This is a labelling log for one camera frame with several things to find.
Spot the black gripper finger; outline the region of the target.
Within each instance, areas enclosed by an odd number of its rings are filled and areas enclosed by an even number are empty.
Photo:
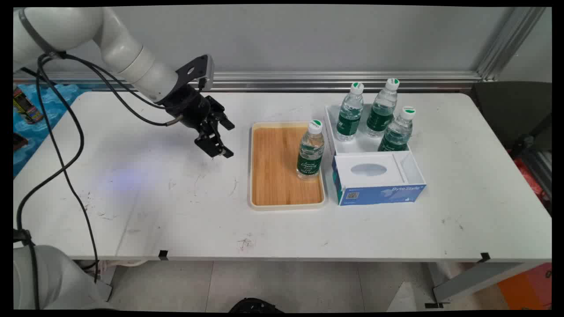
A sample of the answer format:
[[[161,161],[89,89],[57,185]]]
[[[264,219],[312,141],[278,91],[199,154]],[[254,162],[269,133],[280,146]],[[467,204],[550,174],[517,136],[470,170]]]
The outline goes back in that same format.
[[[199,136],[194,140],[194,143],[210,157],[230,158],[234,156],[234,153],[222,142],[218,131],[219,124],[226,130],[234,129],[234,124],[227,118],[219,121],[215,118],[203,120],[199,126]]]
[[[206,96],[205,99],[210,104],[210,117],[214,120],[218,121],[225,129],[232,130],[234,129],[234,123],[231,122],[227,115],[225,114],[225,109],[222,104],[220,104],[217,100],[212,98],[211,96]]]

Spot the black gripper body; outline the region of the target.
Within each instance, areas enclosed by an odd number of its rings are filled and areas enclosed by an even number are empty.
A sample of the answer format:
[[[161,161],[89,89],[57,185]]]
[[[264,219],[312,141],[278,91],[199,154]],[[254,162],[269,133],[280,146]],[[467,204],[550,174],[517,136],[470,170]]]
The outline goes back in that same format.
[[[191,75],[178,74],[178,80],[171,92],[156,104],[164,107],[173,120],[167,126],[183,124],[192,129],[211,129],[210,103],[199,91],[189,85]]]

